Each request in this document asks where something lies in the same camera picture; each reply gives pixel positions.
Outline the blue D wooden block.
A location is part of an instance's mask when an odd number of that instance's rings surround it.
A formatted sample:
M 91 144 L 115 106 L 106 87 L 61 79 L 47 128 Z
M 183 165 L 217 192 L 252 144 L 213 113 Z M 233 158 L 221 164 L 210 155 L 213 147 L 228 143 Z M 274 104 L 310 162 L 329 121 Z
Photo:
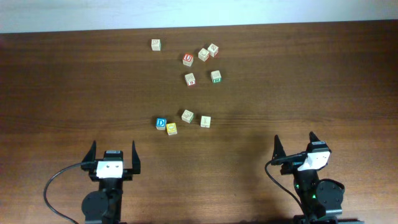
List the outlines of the blue D wooden block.
M 166 130 L 167 120 L 165 118 L 157 118 L 155 127 L 158 130 Z

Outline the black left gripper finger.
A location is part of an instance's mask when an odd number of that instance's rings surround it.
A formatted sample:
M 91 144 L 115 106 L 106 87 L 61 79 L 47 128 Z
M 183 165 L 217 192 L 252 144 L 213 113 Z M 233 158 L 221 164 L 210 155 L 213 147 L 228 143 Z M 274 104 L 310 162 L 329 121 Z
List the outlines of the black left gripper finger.
M 90 150 L 87 152 L 86 156 L 83 158 L 82 163 L 84 162 L 94 162 L 96 159 L 96 141 L 93 141 Z
M 132 169 L 133 170 L 141 169 L 141 160 L 136 151 L 135 141 L 132 142 Z

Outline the elephant picture wooden block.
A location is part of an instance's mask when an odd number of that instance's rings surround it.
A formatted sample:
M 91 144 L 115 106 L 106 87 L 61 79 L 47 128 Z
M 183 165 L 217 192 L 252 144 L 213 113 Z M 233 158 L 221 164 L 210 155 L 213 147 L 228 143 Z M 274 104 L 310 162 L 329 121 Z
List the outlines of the elephant picture wooden block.
M 182 113 L 182 120 L 186 123 L 191 123 L 194 117 L 194 113 L 189 111 L 189 110 L 184 110 L 184 112 Z

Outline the letter I wooden block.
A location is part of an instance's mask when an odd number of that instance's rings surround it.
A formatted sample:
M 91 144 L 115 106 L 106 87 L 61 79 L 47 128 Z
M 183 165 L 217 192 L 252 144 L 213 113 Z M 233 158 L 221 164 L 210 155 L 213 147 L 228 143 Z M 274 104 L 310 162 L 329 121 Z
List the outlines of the letter I wooden block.
M 211 125 L 211 117 L 210 116 L 202 116 L 200 121 L 200 126 L 202 128 L 210 128 Z

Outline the yellow O wooden block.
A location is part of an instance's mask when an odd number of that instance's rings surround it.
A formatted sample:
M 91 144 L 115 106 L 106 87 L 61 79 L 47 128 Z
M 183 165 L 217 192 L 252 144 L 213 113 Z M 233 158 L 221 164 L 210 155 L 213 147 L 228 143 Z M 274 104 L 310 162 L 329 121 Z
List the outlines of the yellow O wooden block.
M 167 123 L 166 130 L 168 135 L 174 135 L 178 133 L 177 125 L 175 123 Z

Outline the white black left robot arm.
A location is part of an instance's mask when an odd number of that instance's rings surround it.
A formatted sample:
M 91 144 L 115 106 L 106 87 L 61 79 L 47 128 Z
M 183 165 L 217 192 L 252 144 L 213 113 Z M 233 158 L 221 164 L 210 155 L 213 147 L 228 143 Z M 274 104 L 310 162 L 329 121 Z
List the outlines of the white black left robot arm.
M 141 161 L 132 143 L 132 167 L 124 168 L 122 151 L 105 151 L 102 159 L 96 158 L 96 143 L 81 162 L 93 182 L 98 182 L 97 191 L 90 192 L 82 201 L 81 210 L 85 223 L 114 224 L 121 222 L 123 183 L 131 181 L 134 175 L 141 173 Z

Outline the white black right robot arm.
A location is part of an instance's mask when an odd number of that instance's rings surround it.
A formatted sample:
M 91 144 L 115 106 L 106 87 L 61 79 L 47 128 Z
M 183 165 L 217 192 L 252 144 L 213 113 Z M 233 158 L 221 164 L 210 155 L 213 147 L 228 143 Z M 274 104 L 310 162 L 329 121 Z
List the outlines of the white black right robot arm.
M 278 136 L 274 136 L 274 152 L 267 166 L 281 166 L 281 175 L 294 176 L 296 194 L 278 181 L 274 183 L 291 195 L 302 210 L 293 217 L 293 223 L 338 223 L 345 187 L 332 179 L 320 179 L 318 171 L 328 165 L 331 149 L 315 133 L 309 133 L 310 142 L 305 151 L 287 155 Z

